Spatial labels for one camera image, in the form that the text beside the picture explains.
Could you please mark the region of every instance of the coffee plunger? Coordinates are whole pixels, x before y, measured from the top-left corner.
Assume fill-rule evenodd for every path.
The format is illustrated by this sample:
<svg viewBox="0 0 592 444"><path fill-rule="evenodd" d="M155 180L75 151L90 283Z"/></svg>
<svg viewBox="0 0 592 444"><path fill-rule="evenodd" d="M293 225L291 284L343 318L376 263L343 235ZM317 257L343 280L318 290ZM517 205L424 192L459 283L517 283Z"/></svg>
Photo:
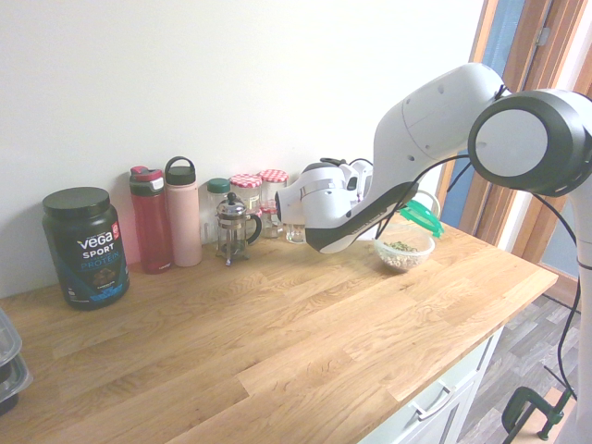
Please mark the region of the coffee plunger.
<svg viewBox="0 0 592 444"><path fill-rule="evenodd" d="M257 215L248 215L247 208L241 199L229 192L228 198L216 209L218 218L218 252L217 256L226 258L226 265L234 259L249 259L247 245L253 243L261 234L261 219ZM256 228L247 238L247 220L254 219Z"/></svg>

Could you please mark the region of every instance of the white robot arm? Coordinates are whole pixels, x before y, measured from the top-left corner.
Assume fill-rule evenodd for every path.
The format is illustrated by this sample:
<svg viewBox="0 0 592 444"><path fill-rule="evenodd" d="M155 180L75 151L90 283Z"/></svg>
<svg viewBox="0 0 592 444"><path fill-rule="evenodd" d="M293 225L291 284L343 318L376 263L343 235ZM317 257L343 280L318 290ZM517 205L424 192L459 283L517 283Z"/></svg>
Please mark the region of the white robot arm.
<svg viewBox="0 0 592 444"><path fill-rule="evenodd" d="M374 171L365 198L352 206L343 172L335 165L309 165L277 193L278 215L306 227L306 241L321 253L347 248L399 202L417 190L416 176L458 152L479 114L503 84L480 64L467 64L413 92L382 118L374 140Z"/></svg>
<svg viewBox="0 0 592 444"><path fill-rule="evenodd" d="M561 443L592 442L592 102L540 90L500 97L501 78L468 64L413 92L376 129L374 176L352 206L343 171L308 166L276 195L282 222L304 224L321 253L339 252L415 194L418 174L467 143L475 170L492 183L546 196L569 193L582 284L577 413Z"/></svg>

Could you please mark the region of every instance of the protein powder container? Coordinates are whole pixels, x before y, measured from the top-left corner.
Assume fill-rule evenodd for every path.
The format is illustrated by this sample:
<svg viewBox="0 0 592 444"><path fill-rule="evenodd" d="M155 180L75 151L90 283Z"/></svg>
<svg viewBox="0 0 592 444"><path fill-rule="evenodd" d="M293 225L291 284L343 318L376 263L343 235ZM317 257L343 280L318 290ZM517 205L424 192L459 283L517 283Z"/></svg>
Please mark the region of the protein powder container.
<svg viewBox="0 0 592 444"><path fill-rule="evenodd" d="M100 188L43 199L43 229L66 302L82 310L117 301L130 286L117 211Z"/></svg>

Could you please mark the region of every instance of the container label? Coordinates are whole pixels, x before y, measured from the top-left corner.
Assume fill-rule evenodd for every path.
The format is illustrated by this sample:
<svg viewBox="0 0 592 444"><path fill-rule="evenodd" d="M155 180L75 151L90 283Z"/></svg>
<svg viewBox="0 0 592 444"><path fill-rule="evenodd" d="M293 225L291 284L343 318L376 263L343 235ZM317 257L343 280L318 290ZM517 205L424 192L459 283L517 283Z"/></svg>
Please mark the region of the container label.
<svg viewBox="0 0 592 444"><path fill-rule="evenodd" d="M107 226L108 231L97 227L83 235L46 231L62 290L72 302L102 302L128 286L119 225Z"/></svg>

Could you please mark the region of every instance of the white cabinet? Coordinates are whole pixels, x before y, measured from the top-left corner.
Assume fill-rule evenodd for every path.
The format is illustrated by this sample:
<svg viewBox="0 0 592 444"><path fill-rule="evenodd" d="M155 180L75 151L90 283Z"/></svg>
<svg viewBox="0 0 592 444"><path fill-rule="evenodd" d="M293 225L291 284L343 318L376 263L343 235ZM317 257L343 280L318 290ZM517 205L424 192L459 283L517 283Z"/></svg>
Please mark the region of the white cabinet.
<svg viewBox="0 0 592 444"><path fill-rule="evenodd" d="M359 444L455 444L500 333L462 358Z"/></svg>

